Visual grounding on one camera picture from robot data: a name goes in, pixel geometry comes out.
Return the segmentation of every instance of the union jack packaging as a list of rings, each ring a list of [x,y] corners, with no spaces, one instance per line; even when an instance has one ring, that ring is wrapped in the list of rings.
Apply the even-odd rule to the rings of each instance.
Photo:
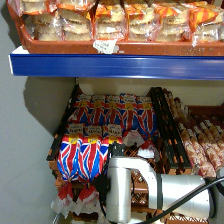
[[[136,96],[133,94],[121,94],[120,98],[123,131],[137,130],[139,124]]]
[[[150,97],[137,97],[139,133],[144,139],[158,136],[156,115]]]
[[[105,96],[93,95],[89,106],[89,124],[102,126],[104,122]]]
[[[104,124],[121,124],[120,96],[106,96],[104,115]]]
[[[62,138],[57,165],[66,184],[51,205],[56,213],[62,213],[65,217],[74,204],[71,182],[78,180],[78,158],[83,141],[83,129],[75,128],[75,126],[73,124],[72,134],[65,134]]]
[[[94,177],[101,173],[103,158],[100,153],[102,142],[102,127],[86,127],[85,137],[80,149],[79,158],[79,181],[91,182]]]
[[[122,128],[117,124],[108,124],[103,126],[103,141],[100,146],[100,152],[103,157],[103,163],[107,160],[108,147],[117,142],[122,144]]]
[[[77,100],[74,105],[74,112],[69,117],[68,121],[73,123],[88,123],[88,111],[90,106],[91,96],[81,94],[77,97]]]

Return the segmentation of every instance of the plastic bag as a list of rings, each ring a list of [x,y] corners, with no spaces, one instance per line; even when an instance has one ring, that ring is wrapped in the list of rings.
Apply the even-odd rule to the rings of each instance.
[[[155,28],[154,9],[143,0],[125,0],[125,13],[128,18],[128,40],[148,41]]]
[[[66,41],[90,41],[92,23],[89,12],[61,9],[62,29]]]
[[[125,13],[118,0],[101,0],[95,14],[96,40],[123,40],[126,37]]]
[[[190,38],[189,9],[178,3],[152,4],[159,15],[160,28],[155,41],[172,42]]]
[[[8,0],[18,16],[51,13],[57,9],[56,0]]]

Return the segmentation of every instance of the price tag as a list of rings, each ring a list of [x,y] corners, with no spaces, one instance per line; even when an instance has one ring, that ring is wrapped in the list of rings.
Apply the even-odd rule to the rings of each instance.
[[[104,54],[113,54],[117,40],[95,40],[93,47]]]

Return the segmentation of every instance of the wrapped pastry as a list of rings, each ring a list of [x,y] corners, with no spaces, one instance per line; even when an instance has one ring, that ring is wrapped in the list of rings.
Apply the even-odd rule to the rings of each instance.
[[[106,96],[104,114],[104,124],[121,124],[120,96]]]
[[[158,42],[171,42],[189,39],[189,9],[179,3],[152,4],[159,15],[160,29],[156,37]]]
[[[95,39],[125,39],[127,24],[119,0],[101,0],[95,14]]]
[[[62,40],[60,17],[55,11],[51,14],[34,16],[34,39],[40,41]]]
[[[89,12],[61,9],[62,28],[66,41],[90,41],[92,23]]]
[[[57,7],[75,11],[88,11],[95,5],[95,0],[57,0]]]
[[[144,139],[156,140],[158,136],[156,115],[150,97],[138,96],[138,121],[139,133]]]
[[[125,13],[128,17],[128,40],[148,41],[155,28],[154,9],[144,0],[125,0]]]

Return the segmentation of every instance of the shelf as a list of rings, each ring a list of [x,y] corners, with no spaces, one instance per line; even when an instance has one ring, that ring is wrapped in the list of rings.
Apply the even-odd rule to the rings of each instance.
[[[224,80],[224,57],[29,54],[9,56],[15,76]]]

